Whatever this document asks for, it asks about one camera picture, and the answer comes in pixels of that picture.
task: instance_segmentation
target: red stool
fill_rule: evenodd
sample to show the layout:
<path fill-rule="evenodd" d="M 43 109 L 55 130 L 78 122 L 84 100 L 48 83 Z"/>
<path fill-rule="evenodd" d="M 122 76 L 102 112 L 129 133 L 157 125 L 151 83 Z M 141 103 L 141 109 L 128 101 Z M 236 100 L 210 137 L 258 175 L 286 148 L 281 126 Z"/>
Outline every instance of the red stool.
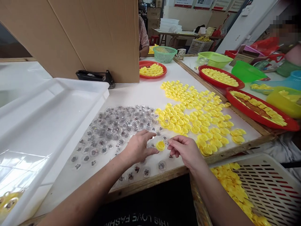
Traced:
<path fill-rule="evenodd" d="M 155 44 L 158 44 L 158 42 L 159 42 L 159 36 L 153 35 L 150 38 L 150 46 L 154 46 Z"/>

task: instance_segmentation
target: mug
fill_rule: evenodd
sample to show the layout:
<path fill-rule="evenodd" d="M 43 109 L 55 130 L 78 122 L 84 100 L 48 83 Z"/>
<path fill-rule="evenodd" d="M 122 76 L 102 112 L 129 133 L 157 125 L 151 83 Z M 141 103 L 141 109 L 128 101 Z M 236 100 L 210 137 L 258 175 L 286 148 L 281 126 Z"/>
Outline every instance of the mug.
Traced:
<path fill-rule="evenodd" d="M 177 51 L 178 51 L 178 53 L 176 54 L 176 57 L 179 60 L 183 60 L 184 56 L 185 56 L 185 53 L 186 53 L 186 49 L 178 49 Z"/>

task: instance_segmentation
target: red plastic tray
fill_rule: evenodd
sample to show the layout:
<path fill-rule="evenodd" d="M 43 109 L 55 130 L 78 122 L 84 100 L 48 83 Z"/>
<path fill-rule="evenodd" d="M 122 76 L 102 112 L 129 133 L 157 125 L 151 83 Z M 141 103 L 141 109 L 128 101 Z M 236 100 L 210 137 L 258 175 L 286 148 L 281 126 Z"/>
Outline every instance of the red plastic tray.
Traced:
<path fill-rule="evenodd" d="M 248 95 L 251 98 L 254 98 L 258 101 L 261 101 L 263 104 L 265 104 L 266 106 L 272 108 L 275 112 L 277 112 L 278 114 L 280 114 L 283 119 L 285 120 L 285 122 L 287 123 L 286 126 L 280 126 L 276 123 L 273 123 L 267 119 L 265 119 L 264 117 L 255 114 L 253 110 L 247 108 L 246 106 L 244 106 L 241 102 L 239 102 L 237 99 L 234 98 L 234 96 L 232 96 L 232 94 L 230 93 L 230 91 L 238 91 L 241 93 L 244 93 L 246 95 Z M 264 100 L 255 97 L 249 93 L 246 93 L 240 89 L 235 89 L 235 88 L 227 88 L 226 89 L 226 98 L 230 101 L 230 103 L 236 107 L 238 110 L 240 110 L 242 113 L 244 113 L 245 115 L 249 116 L 251 119 L 267 126 L 270 128 L 274 128 L 274 129 L 283 129 L 283 130 L 288 130 L 288 131 L 298 131 L 300 129 L 297 121 L 295 121 L 294 119 L 292 119 L 291 117 L 289 117 L 287 114 L 283 113 L 282 111 L 280 111 L 278 108 L 274 107 L 273 105 L 265 102 Z"/>
<path fill-rule="evenodd" d="M 220 72 L 223 72 L 225 73 L 226 75 L 230 76 L 231 78 L 235 79 L 237 82 L 238 82 L 238 86 L 237 87 L 234 87 L 234 86 L 230 86 L 230 85 L 227 85 L 227 84 L 224 84 L 224 83 L 221 83 L 219 81 L 216 81 L 215 79 L 212 79 L 210 77 L 208 77 L 207 75 L 205 75 L 203 72 L 202 72 L 202 69 L 203 68 L 210 68 L 210 69 L 214 69 L 214 70 L 217 70 L 217 71 L 220 71 Z M 212 85 L 214 86 L 217 86 L 217 87 L 220 87 L 220 88 L 228 88 L 228 87 L 233 87 L 233 88 L 237 88 L 237 89 L 242 89 L 245 87 L 245 84 L 237 77 L 235 77 L 234 75 L 232 75 L 231 73 L 227 72 L 227 71 L 224 71 L 222 69 L 219 69 L 217 67 L 212 67 L 212 66 L 207 66 L 207 65 L 203 65 L 203 66 L 199 66 L 198 68 L 198 71 L 200 73 L 200 77 L 203 78 L 204 80 L 206 80 L 207 82 L 211 83 Z"/>
<path fill-rule="evenodd" d="M 234 59 L 237 55 L 237 51 L 236 50 L 226 50 L 225 55 Z"/>
<path fill-rule="evenodd" d="M 142 67 L 151 66 L 154 63 L 160 65 L 163 68 L 163 74 L 159 75 L 159 76 L 145 76 L 145 75 L 140 75 L 141 78 L 155 79 L 155 78 L 163 77 L 166 74 L 167 68 L 163 64 L 160 64 L 160 63 L 155 62 L 155 61 L 139 61 L 139 69 L 142 68 Z"/>

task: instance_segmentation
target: white cloth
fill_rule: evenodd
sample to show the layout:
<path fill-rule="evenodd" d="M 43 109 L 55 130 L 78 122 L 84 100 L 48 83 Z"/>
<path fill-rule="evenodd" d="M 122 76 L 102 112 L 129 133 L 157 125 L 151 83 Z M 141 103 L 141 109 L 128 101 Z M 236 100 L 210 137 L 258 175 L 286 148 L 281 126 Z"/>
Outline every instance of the white cloth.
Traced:
<path fill-rule="evenodd" d="M 287 132 L 279 136 L 278 139 L 264 143 L 257 149 L 250 149 L 248 154 L 265 152 L 279 163 L 290 163 L 301 161 L 301 151 L 292 142 L 293 132 Z M 299 181 L 301 181 L 301 168 L 290 168 L 288 171 Z"/>

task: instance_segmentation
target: glass jar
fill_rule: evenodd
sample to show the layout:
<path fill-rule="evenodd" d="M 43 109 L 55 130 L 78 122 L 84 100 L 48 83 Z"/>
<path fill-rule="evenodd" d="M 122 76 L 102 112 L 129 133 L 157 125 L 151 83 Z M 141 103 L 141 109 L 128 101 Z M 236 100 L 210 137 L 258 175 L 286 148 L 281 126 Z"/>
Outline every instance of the glass jar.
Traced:
<path fill-rule="evenodd" d="M 207 65 L 208 62 L 209 62 L 209 59 L 208 59 L 208 58 L 204 58 L 204 57 L 199 58 L 199 59 L 197 60 L 197 62 L 196 62 L 196 65 L 195 65 L 194 69 L 197 70 L 197 69 L 199 68 L 199 66 Z"/>

